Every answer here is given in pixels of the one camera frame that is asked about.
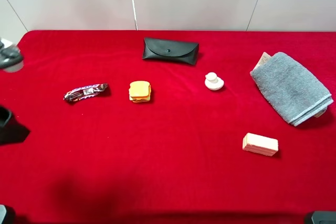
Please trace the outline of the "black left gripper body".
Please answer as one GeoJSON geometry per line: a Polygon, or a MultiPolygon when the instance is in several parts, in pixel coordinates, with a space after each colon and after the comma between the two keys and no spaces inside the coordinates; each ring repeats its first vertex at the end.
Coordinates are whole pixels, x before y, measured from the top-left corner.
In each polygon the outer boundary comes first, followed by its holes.
{"type": "Polygon", "coordinates": [[[0,128],[3,129],[9,123],[11,118],[12,112],[3,106],[0,106],[0,128]]]}

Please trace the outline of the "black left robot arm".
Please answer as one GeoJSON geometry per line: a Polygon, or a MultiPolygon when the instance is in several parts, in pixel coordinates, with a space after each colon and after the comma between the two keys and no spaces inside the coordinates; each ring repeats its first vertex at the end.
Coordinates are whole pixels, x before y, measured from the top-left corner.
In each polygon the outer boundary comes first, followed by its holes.
{"type": "MultiPolygon", "coordinates": [[[[1,38],[1,70],[9,73],[18,72],[24,66],[24,57],[13,42],[1,38]]],[[[7,126],[13,113],[1,105],[1,130],[7,126]]]]}

